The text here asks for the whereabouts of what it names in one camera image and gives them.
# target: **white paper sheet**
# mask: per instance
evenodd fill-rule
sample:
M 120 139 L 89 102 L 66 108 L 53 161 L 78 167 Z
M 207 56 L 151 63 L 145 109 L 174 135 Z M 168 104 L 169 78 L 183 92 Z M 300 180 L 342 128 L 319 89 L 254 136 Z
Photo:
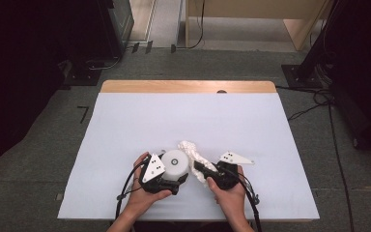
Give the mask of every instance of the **white paper sheet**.
M 259 194 L 262 220 L 319 218 L 276 93 L 99 94 L 58 218 L 114 219 L 116 196 L 134 161 L 146 151 L 177 149 L 182 140 L 212 162 L 227 151 L 254 160 L 243 171 Z M 247 200 L 245 214 L 253 218 Z M 190 175 L 178 195 L 157 202 L 141 219 L 224 215 L 210 190 Z

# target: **white cloth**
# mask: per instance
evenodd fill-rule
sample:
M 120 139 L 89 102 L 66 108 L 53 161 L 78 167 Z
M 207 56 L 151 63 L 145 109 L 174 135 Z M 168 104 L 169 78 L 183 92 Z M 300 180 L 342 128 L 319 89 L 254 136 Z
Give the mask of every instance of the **white cloth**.
M 200 156 L 200 154 L 198 154 L 197 148 L 194 143 L 188 142 L 188 141 L 182 141 L 180 142 L 178 147 L 180 150 L 182 150 L 184 153 L 188 155 L 189 168 L 191 169 L 192 174 L 196 176 L 197 179 L 201 183 L 203 183 L 204 186 L 206 187 L 207 186 L 206 179 L 204 179 L 203 173 L 201 173 L 200 171 L 194 168 L 194 161 L 196 160 L 200 163 L 203 163 L 207 168 L 209 168 L 210 170 L 214 172 L 217 171 L 216 168 L 213 166 L 213 164 L 210 161 L 204 159 L 203 157 Z

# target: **person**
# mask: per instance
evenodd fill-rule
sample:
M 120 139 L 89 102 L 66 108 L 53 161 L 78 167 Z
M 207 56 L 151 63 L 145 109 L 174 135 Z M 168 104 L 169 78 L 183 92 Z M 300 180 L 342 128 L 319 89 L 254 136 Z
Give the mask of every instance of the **person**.
M 149 153 L 141 155 L 134 166 L 140 163 L 148 156 Z M 238 166 L 239 173 L 243 174 L 243 169 Z M 139 189 L 140 184 L 138 178 L 140 176 L 140 168 L 134 172 L 134 181 L 131 189 Z M 207 178 L 208 186 L 214 193 L 214 199 L 220 206 L 222 212 L 235 232 L 254 232 L 248 224 L 243 211 L 243 202 L 245 200 L 245 190 L 243 186 L 238 183 L 229 190 L 220 189 L 213 178 Z M 128 204 L 120 213 L 119 217 L 108 228 L 107 232 L 128 232 L 134 225 L 136 220 L 142 216 L 156 201 L 162 200 L 171 195 L 170 190 L 162 190 L 158 193 L 149 193 L 144 189 L 139 189 L 130 194 Z

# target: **wooden desk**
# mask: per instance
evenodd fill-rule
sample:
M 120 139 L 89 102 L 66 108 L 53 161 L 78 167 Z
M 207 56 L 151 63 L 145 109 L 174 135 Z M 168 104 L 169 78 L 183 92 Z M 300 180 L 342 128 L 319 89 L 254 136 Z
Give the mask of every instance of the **wooden desk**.
M 188 18 L 201 17 L 204 0 L 185 1 L 185 46 L 189 46 Z M 296 50 L 302 50 L 318 19 L 332 0 L 205 0 L 204 17 L 284 19 Z
M 227 94 L 216 94 L 225 90 Z M 269 81 L 107 80 L 59 210 L 62 219 L 114 218 L 116 196 L 145 151 L 187 140 L 212 162 L 232 151 L 255 161 L 244 175 L 262 221 L 319 218 L 282 103 Z M 245 215 L 253 219 L 245 200 Z M 179 193 L 140 220 L 225 220 L 213 193 L 190 175 Z

